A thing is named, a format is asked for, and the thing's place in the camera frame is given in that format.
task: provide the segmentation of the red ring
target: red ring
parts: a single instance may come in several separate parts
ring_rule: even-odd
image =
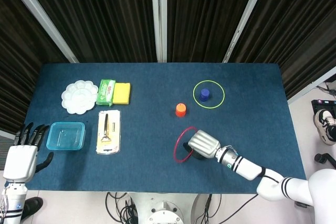
[[[177,150],[177,146],[178,146],[178,143],[180,142],[182,136],[189,130],[195,130],[197,132],[197,129],[194,127],[194,126],[190,126],[188,128],[186,128],[182,134],[178,137],[177,141],[176,141],[176,144],[175,144],[175,147],[174,147],[174,151],[173,151],[173,158],[176,162],[178,163],[183,163],[185,162],[188,158],[190,158],[190,156],[193,154],[194,150],[192,150],[184,159],[177,159],[176,158],[176,150]]]

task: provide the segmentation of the robotic arm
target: robotic arm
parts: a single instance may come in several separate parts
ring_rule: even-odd
[[[336,212],[332,203],[336,199],[336,170],[317,171],[309,180],[283,177],[243,158],[230,145],[221,147],[217,139],[201,130],[189,140],[188,145],[206,158],[216,158],[219,163],[247,180],[261,177],[257,193],[262,198],[270,201],[285,198],[299,201],[314,206],[316,224],[335,222]]]
[[[43,163],[36,165],[37,154],[49,126],[36,127],[29,138],[32,127],[33,124],[30,123],[16,133],[14,145],[9,148],[7,154],[3,176],[9,184],[2,192],[0,224],[20,223],[28,191],[25,183],[30,181],[35,173],[46,168],[53,160],[54,153],[51,152]]]

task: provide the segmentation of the sponge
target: sponge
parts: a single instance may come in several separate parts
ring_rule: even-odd
[[[113,104],[129,104],[131,92],[130,83],[116,83],[113,92]]]

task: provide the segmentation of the blue bottle cap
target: blue bottle cap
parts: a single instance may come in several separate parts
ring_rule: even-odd
[[[202,102],[207,101],[210,98],[210,91],[209,89],[202,89],[201,90],[201,95],[199,96],[200,100]]]

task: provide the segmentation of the green ring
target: green ring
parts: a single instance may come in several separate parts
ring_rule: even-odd
[[[201,104],[196,100],[196,97],[195,97],[195,90],[196,90],[197,86],[200,85],[200,84],[203,83],[203,82],[212,82],[212,83],[214,83],[214,84],[217,84],[217,85],[221,88],[221,90],[222,90],[222,92],[223,92],[223,99],[222,99],[222,101],[221,101],[218,105],[216,105],[216,106],[214,106],[214,107],[207,107],[207,106],[203,106],[203,105],[201,105]],[[194,87],[194,91],[193,91],[193,97],[194,97],[195,102],[196,102],[199,106],[201,106],[201,107],[203,107],[203,108],[205,108],[205,109],[215,109],[215,108],[221,106],[222,103],[224,102],[224,99],[225,99],[225,92],[224,92],[223,87],[222,87],[218,82],[215,82],[215,81],[212,81],[212,80],[205,80],[205,81],[200,81],[198,84],[196,84],[196,86]]]

